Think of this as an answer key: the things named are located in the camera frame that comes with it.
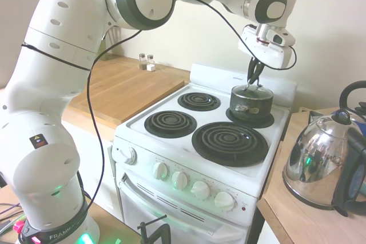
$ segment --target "green led light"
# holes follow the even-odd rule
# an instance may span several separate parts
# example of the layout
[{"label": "green led light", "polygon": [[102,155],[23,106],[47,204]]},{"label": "green led light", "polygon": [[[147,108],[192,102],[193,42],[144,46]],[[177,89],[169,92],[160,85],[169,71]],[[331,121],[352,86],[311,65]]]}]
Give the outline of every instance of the green led light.
[{"label": "green led light", "polygon": [[90,238],[89,234],[83,234],[78,242],[76,242],[77,244],[94,244],[94,242],[92,241],[92,239]]}]

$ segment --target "control panel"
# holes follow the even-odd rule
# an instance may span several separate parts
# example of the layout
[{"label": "control panel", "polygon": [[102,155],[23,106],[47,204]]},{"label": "control panel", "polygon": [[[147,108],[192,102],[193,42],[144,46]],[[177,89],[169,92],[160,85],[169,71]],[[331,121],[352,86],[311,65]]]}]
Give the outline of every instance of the control panel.
[{"label": "control panel", "polygon": [[[125,161],[128,151],[136,153],[134,162]],[[118,169],[125,170],[127,175],[133,173],[169,197],[239,225],[250,226],[252,222],[257,199],[234,187],[118,137],[114,139],[112,157]]]}]

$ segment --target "white stove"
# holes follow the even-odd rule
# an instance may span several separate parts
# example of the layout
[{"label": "white stove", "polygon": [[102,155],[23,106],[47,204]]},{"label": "white stove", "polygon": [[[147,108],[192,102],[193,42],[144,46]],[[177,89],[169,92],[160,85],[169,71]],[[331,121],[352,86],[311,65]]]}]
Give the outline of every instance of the white stove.
[{"label": "white stove", "polygon": [[[190,232],[192,244],[242,244],[252,224],[256,202],[279,145],[297,85],[278,79],[261,79],[261,84],[274,92],[273,125],[255,129],[266,140],[268,153],[255,165],[230,167],[200,156],[192,136],[209,123],[232,122],[226,116],[230,91],[233,86],[245,84],[246,75],[194,64],[190,80],[184,88],[116,129],[112,157],[116,161],[124,222],[136,230],[140,222],[167,214],[164,221],[172,227],[173,244],[187,242],[184,232]],[[214,96],[220,106],[210,111],[189,110],[178,103],[180,96],[189,93]],[[185,113],[197,126],[183,137],[158,137],[148,131],[145,124],[151,115],[163,111]],[[150,231],[157,225],[151,225]]]}]

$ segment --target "kettle lid knob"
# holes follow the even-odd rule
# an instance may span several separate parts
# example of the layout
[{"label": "kettle lid knob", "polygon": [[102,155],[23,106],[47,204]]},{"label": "kettle lid knob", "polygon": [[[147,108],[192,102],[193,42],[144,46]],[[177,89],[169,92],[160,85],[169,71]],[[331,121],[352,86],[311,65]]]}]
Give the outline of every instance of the kettle lid knob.
[{"label": "kettle lid knob", "polygon": [[338,110],[334,115],[332,115],[332,119],[342,125],[351,124],[351,116],[345,109]]}]

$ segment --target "small coil burner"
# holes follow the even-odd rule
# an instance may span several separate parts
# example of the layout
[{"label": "small coil burner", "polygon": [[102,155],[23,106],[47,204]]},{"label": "small coil burner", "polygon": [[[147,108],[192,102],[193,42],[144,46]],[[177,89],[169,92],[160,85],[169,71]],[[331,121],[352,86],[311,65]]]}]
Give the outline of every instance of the small coil burner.
[{"label": "small coil burner", "polygon": [[191,134],[197,127],[196,120],[180,111],[161,111],[145,121],[145,129],[157,137],[179,138]]},{"label": "small coil burner", "polygon": [[192,111],[212,111],[220,107],[220,100],[210,94],[189,93],[178,99],[179,105]]},{"label": "small coil burner", "polygon": [[192,144],[203,158],[230,167],[257,164],[268,152],[268,144],[260,133],[231,122],[200,127],[192,136]]}]

